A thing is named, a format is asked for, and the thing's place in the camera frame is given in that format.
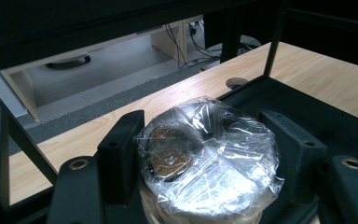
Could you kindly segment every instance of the plastic-wrapped container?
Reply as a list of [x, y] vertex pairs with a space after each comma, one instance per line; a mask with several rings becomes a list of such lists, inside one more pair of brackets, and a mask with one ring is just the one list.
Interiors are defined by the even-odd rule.
[[137, 141], [151, 223], [257, 223], [283, 184], [274, 134], [207, 97], [160, 114]]

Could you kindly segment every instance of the black desk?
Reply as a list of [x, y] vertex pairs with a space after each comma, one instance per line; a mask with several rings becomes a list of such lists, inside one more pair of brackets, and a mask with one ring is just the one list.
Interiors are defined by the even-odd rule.
[[251, 1], [7, 1], [0, 3], [0, 69]]

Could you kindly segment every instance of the light wood tabletop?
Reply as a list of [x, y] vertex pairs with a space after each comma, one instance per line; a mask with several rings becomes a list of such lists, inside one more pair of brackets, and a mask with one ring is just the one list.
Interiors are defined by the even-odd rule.
[[[254, 79], [263, 74], [269, 44], [155, 92], [120, 109], [57, 135], [39, 147], [59, 170], [67, 160], [93, 155], [118, 119], [143, 109], [146, 124], [165, 110], [201, 96], [216, 98], [229, 91], [231, 77]], [[280, 43], [271, 77], [358, 118], [358, 66]], [[20, 152], [10, 157], [10, 203], [42, 189], [49, 182]]]

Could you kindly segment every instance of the gray carpet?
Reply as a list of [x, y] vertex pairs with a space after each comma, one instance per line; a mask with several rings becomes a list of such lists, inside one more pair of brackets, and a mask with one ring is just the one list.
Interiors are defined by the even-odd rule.
[[[209, 63], [211, 62], [199, 63], [192, 67], [183, 68], [167, 76], [152, 79], [147, 81], [145, 84], [136, 86], [127, 91], [123, 91], [109, 98], [101, 100], [100, 102], [94, 103], [93, 105], [86, 106], [75, 112], [63, 115], [62, 117], [40, 124], [26, 131], [37, 144], [41, 143], [55, 135], [71, 130], [83, 123], [96, 119], [124, 105], [139, 100], [153, 92], [162, 90], [188, 77], [192, 77], [196, 75], [203, 66]], [[27, 116], [19, 118], [19, 121], [21, 123], [26, 123], [31, 122], [31, 119], [32, 118]], [[21, 151], [21, 149], [13, 141], [10, 141], [10, 155], [19, 151]]]

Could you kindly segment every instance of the plastic wrap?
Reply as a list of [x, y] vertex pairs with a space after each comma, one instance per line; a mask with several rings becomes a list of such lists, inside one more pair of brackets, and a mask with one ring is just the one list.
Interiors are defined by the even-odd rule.
[[154, 118], [137, 141], [153, 222], [256, 223], [283, 183], [274, 134], [207, 97]]

